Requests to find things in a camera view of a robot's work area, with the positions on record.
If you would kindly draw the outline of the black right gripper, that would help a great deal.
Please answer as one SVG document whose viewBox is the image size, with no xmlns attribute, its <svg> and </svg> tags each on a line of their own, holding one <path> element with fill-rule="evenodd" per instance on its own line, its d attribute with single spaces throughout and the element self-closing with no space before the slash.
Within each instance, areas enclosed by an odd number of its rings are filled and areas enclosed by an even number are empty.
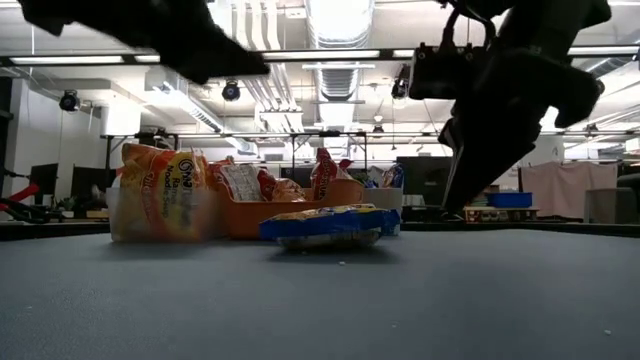
<svg viewBox="0 0 640 360">
<path fill-rule="evenodd" d="M 438 141 L 453 150 L 442 208 L 460 211 L 535 149 L 549 106 L 557 128 L 589 117 L 601 94 L 591 73 L 528 50 L 485 51 L 452 71 L 452 119 Z"/>
</svg>

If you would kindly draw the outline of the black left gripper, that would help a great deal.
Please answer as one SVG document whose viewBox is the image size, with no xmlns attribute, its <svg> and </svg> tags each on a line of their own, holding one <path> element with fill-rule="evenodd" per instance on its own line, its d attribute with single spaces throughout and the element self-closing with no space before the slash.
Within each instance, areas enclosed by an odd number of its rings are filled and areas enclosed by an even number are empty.
<svg viewBox="0 0 640 360">
<path fill-rule="evenodd" d="M 154 50 L 163 65 L 200 85 L 270 73 L 261 54 L 226 35 L 209 37 L 213 22 L 203 0 L 79 0 L 74 17 L 130 47 Z"/>
</svg>

